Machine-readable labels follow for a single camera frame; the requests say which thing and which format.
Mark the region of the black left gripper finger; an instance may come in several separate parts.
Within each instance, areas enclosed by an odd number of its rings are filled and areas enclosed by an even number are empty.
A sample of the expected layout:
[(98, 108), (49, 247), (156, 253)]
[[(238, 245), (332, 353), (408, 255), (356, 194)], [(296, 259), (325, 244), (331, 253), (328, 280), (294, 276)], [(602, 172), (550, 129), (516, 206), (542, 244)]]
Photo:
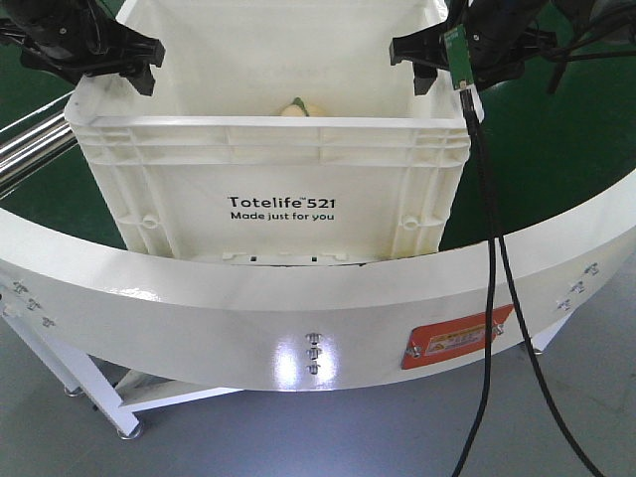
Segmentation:
[(153, 94), (155, 79), (148, 64), (129, 64), (119, 75), (128, 80), (139, 94), (143, 96), (151, 96)]
[(112, 39), (115, 51), (121, 59), (162, 66), (165, 48), (160, 40), (142, 35), (122, 24), (114, 27)]

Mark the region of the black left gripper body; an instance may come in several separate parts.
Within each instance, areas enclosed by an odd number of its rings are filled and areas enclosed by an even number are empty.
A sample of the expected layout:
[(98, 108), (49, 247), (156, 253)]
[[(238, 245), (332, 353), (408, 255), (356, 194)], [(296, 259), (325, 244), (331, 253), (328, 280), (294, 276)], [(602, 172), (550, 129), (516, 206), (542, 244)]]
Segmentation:
[(1, 43), (21, 49), (23, 67), (67, 82), (124, 74), (116, 22), (98, 2), (3, 1), (1, 9)]

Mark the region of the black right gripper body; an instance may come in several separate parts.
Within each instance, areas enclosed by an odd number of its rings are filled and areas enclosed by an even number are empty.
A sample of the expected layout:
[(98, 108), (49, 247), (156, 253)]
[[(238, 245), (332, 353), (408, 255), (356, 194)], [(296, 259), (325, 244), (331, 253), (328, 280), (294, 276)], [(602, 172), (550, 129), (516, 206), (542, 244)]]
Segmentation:
[(463, 15), (476, 87), (485, 90), (518, 79), (525, 61), (557, 45), (557, 34), (531, 24), (543, 0), (475, 0)]

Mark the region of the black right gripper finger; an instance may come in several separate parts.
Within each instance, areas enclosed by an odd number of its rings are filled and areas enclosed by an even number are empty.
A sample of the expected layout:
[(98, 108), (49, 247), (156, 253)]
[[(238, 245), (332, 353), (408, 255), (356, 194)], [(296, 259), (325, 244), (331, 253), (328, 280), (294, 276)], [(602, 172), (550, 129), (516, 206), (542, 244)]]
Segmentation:
[(406, 36), (392, 38), (390, 63), (396, 66), (403, 61), (433, 68), (448, 68), (449, 62), (443, 36), (445, 28), (426, 28)]
[(438, 68), (413, 64), (413, 91), (415, 95), (426, 95), (438, 77)]

